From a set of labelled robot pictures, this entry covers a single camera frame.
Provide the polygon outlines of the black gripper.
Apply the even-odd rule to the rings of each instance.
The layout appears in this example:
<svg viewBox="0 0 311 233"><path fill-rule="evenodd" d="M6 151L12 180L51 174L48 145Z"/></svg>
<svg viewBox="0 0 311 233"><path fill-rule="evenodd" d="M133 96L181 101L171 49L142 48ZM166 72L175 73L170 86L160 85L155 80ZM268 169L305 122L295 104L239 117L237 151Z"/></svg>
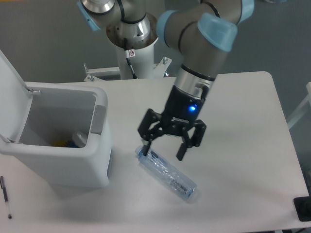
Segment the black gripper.
<svg viewBox="0 0 311 233"><path fill-rule="evenodd" d="M148 109L138 127L138 133L144 141L142 154L146 156L152 141L164 134L182 138L183 143L176 154L179 161L183 160L187 149L199 147L207 128L206 124L198 119L206 96L206 87L203 88L200 97L194 97L174 85L163 112L159 114L151 108ZM188 131L192 128L194 132L192 137L189 137Z"/></svg>

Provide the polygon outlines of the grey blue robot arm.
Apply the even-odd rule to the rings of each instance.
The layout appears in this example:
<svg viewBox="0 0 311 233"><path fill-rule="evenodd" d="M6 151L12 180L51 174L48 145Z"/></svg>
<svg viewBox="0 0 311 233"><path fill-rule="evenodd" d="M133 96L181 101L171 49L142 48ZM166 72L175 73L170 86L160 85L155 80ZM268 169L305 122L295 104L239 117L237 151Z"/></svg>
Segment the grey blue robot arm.
<svg viewBox="0 0 311 233"><path fill-rule="evenodd" d="M251 17L252 0L202 0L184 12L164 12L151 26L143 0L80 0L77 6L94 30L115 34L112 42L121 48L130 78L139 78L134 68L138 50L156 40L179 51L184 61L162 113L147 110L138 127L147 155L152 142L163 135L182 138L177 159L187 149L198 147L206 125L198 119L207 95L231 51L237 26Z"/></svg>

